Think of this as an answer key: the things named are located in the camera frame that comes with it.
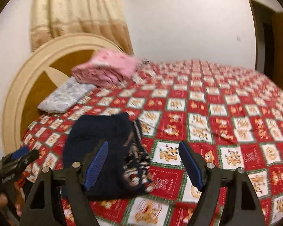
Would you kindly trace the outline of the beige floral curtain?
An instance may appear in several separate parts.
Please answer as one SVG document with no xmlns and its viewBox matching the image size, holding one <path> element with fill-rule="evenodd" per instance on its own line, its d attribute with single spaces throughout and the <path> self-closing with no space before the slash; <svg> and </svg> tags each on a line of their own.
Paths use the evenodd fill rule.
<svg viewBox="0 0 283 226">
<path fill-rule="evenodd" d="M 70 33 L 100 35 L 133 54 L 122 0 L 32 0 L 32 50 Z"/>
</svg>

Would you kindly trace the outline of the cream and brown headboard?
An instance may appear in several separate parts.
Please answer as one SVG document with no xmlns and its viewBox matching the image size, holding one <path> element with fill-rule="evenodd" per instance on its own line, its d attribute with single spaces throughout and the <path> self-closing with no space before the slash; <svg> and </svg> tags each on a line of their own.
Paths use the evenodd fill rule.
<svg viewBox="0 0 283 226">
<path fill-rule="evenodd" d="M 28 125 L 41 115 L 38 104 L 68 80 L 74 66 L 88 61 L 103 48 L 122 50 L 102 36 L 73 33 L 57 37 L 32 53 L 16 74 L 5 99 L 1 119 L 5 154 L 20 148 Z"/>
</svg>

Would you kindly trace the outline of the folded pink quilt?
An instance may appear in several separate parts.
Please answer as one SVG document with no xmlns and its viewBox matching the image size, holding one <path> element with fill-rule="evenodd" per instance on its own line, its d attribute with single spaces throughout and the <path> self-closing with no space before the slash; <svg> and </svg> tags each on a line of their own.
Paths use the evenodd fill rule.
<svg viewBox="0 0 283 226">
<path fill-rule="evenodd" d="M 97 87 L 116 85 L 130 80 L 139 65 L 139 59 L 113 50 L 98 50 L 91 59 L 77 65 L 71 74 L 79 83 Z"/>
</svg>

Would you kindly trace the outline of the navy striped knit sweater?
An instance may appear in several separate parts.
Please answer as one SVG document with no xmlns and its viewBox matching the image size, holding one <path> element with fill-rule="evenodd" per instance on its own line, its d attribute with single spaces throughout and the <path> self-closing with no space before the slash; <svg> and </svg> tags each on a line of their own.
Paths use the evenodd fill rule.
<svg viewBox="0 0 283 226">
<path fill-rule="evenodd" d="M 141 123 L 126 112 L 82 115 L 72 126 L 62 159 L 64 168 L 82 164 L 78 178 L 90 201 L 125 199 L 154 190 Z"/>
</svg>

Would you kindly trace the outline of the red checkered bear bedspread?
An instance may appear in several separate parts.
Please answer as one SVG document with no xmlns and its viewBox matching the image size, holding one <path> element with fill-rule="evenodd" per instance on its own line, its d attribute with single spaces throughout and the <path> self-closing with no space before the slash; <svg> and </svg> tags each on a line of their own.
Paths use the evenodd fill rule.
<svg viewBox="0 0 283 226">
<path fill-rule="evenodd" d="M 250 69 L 199 60 L 145 65 L 119 87 L 96 89 L 64 114 L 42 115 L 22 143 L 40 151 L 25 172 L 34 181 L 43 166 L 59 169 L 72 125 L 82 114 L 126 112 L 141 121 L 154 190 L 134 199 L 93 202 L 101 225 L 186 225 L 201 193 L 178 154 L 187 140 L 206 162 L 243 167 L 265 223 L 283 217 L 283 91 Z"/>
</svg>

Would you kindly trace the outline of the brown wooden door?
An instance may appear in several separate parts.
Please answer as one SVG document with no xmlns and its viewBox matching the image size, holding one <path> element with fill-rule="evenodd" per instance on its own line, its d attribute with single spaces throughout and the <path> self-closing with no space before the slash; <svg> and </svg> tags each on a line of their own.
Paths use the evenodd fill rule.
<svg viewBox="0 0 283 226">
<path fill-rule="evenodd" d="M 255 28 L 255 70 L 283 90 L 283 12 L 277 12 L 255 0 L 248 1 Z"/>
</svg>

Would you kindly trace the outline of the grey floral pillow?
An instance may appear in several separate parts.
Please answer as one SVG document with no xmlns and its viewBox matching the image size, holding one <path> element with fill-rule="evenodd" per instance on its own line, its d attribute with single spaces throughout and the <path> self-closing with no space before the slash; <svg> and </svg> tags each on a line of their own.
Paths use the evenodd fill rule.
<svg viewBox="0 0 283 226">
<path fill-rule="evenodd" d="M 71 76 L 64 84 L 39 103 L 37 109 L 47 113 L 65 113 L 94 88 L 95 85 L 79 83 Z"/>
</svg>

